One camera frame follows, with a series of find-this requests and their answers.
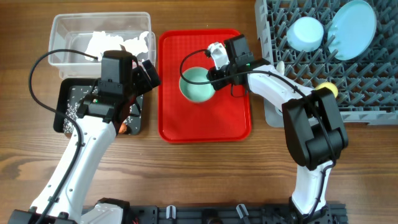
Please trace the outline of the white tissue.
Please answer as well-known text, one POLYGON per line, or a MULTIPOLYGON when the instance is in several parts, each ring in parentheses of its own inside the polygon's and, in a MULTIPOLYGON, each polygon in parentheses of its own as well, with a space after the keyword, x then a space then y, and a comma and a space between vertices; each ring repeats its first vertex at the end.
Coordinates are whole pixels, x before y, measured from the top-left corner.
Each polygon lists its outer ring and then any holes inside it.
POLYGON ((97 57, 99 61, 102 60, 103 54, 107 50, 125 50, 134 56, 148 53, 149 48, 145 41, 148 34, 148 31, 144 31, 140 33, 139 37, 124 40, 119 35, 111 36, 105 31, 94 31, 85 53, 97 57))

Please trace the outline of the grey dishwasher rack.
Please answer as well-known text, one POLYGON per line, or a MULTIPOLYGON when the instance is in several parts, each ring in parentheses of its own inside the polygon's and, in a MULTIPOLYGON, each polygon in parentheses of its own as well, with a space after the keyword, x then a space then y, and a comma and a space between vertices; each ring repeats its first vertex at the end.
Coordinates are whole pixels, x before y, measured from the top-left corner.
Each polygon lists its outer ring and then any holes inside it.
POLYGON ((268 1, 254 5, 257 38, 262 56, 272 65, 284 62, 284 75, 314 88, 332 82, 346 123, 397 124, 397 1, 369 1, 377 28, 370 46, 358 57, 338 60, 323 39, 320 47, 305 53, 291 49, 286 32, 298 19, 318 19, 325 30, 345 1, 268 1))

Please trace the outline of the white plastic spoon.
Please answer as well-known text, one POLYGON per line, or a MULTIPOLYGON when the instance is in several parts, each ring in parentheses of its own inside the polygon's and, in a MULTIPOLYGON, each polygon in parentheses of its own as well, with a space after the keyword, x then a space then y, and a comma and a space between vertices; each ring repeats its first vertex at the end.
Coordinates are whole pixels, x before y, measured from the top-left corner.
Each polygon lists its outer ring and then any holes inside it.
POLYGON ((283 61, 279 61, 277 66, 276 66, 276 70, 281 74, 284 75, 285 74, 285 63, 283 61))

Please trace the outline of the light blue bowl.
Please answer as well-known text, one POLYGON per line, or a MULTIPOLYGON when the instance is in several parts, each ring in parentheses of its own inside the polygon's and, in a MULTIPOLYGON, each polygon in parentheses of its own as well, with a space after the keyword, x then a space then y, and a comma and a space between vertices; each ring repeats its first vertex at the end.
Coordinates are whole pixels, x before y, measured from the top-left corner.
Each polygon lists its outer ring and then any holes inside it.
POLYGON ((291 48, 299 52, 312 52, 320 47, 324 28, 313 17, 297 19, 287 31, 287 42, 291 48))

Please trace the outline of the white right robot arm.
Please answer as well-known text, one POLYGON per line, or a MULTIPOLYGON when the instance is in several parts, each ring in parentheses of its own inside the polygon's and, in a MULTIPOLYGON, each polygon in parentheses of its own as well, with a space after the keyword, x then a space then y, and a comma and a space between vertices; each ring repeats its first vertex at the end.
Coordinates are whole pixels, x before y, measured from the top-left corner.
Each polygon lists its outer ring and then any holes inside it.
POLYGON ((214 89, 242 85, 282 112, 287 149, 298 165, 293 219, 310 223, 324 216, 328 177, 348 145, 334 93, 299 85, 266 59, 256 59, 244 35, 210 44, 205 55, 214 62, 207 74, 214 89))

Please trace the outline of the orange carrot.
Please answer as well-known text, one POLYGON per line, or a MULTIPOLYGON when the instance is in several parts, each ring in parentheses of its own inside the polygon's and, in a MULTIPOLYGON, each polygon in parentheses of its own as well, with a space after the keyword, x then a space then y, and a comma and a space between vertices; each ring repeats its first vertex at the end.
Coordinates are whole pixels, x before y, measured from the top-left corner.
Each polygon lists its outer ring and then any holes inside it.
POLYGON ((125 123, 122 123, 120 126, 120 129, 118 131, 119 134, 124 134, 127 132, 127 125, 125 123))

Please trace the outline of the yellow plastic cup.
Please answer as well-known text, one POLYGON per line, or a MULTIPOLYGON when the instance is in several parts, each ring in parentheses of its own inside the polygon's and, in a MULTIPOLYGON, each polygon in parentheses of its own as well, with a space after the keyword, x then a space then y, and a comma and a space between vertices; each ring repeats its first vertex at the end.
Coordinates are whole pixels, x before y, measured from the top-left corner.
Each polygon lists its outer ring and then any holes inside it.
POLYGON ((336 87, 335 84, 331 83, 331 82, 323 82, 321 84, 319 84, 318 86, 315 87, 315 90, 320 90, 322 88, 327 88, 329 89, 335 98, 337 98, 338 96, 338 88, 336 87))

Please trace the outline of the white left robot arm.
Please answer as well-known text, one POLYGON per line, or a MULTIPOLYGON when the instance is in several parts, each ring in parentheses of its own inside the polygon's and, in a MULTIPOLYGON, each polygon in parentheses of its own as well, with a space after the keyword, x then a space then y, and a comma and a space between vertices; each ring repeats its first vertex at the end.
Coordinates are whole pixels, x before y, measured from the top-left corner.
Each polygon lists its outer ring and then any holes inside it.
POLYGON ((101 76, 93 84, 98 92, 89 91, 80 101, 77 118, 55 112, 74 130, 47 186, 27 211, 14 210, 9 223, 127 223, 127 201, 103 198, 88 213, 83 204, 101 158, 132 115, 131 105, 159 85, 150 60, 139 62, 125 50, 105 51, 101 76))

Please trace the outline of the light blue plate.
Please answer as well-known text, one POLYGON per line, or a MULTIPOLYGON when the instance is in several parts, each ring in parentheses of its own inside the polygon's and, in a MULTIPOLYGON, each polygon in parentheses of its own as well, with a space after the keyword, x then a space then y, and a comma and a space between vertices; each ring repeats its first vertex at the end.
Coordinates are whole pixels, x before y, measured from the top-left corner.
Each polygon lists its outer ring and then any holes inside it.
POLYGON ((327 35, 328 50, 337 51, 335 58, 338 60, 351 60, 369 47, 376 26, 376 14, 366 1, 350 1, 333 17, 327 35))

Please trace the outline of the green bowl with rice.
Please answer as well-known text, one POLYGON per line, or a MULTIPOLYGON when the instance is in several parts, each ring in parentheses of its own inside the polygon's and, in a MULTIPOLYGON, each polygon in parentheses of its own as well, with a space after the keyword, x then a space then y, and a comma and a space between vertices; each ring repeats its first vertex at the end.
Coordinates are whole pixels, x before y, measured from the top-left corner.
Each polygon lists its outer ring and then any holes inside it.
MULTIPOLYGON (((187 80, 198 83, 208 82, 207 74, 208 70, 202 67, 192 67, 182 73, 187 80)), ((186 82, 183 78, 180 78, 179 88, 182 95, 194 103, 208 101, 215 94, 215 89, 211 84, 194 85, 186 82)))

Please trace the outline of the black plastic bin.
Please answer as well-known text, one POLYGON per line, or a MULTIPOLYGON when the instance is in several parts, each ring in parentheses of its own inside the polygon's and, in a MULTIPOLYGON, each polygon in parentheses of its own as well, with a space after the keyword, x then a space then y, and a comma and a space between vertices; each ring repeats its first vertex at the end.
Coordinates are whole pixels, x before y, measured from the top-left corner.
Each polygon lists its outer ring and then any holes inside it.
MULTIPOLYGON (((79 102, 89 93, 94 84, 94 78, 67 78, 60 85, 57 110, 76 120, 79 102)), ((127 126, 125 134, 137 135, 141 130, 141 116, 129 116, 124 124, 127 126)), ((55 115, 53 129, 57 133, 71 134, 73 125, 69 120, 55 115)))

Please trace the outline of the red plastic tray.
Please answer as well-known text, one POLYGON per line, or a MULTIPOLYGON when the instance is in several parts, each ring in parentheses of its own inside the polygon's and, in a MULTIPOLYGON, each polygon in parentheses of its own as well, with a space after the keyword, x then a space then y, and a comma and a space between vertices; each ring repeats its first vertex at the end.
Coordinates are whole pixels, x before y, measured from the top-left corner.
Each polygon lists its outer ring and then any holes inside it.
POLYGON ((180 91, 180 72, 214 66, 204 54, 188 54, 214 42, 239 35, 235 29, 169 30, 159 38, 158 129, 170 143, 240 141, 251 132, 248 93, 242 86, 226 86, 208 101, 194 103, 180 91))

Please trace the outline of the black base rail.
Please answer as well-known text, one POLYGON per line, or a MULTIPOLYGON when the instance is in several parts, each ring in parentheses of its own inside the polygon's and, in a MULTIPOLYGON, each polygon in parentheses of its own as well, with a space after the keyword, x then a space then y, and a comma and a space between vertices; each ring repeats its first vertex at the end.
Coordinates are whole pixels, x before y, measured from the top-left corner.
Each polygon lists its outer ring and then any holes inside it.
POLYGON ((132 206, 124 223, 130 224, 271 224, 271 223, 348 223, 346 207, 343 204, 327 204, 315 212, 310 219, 300 215, 289 205, 267 204, 250 207, 239 204, 235 207, 176 207, 169 205, 132 206))

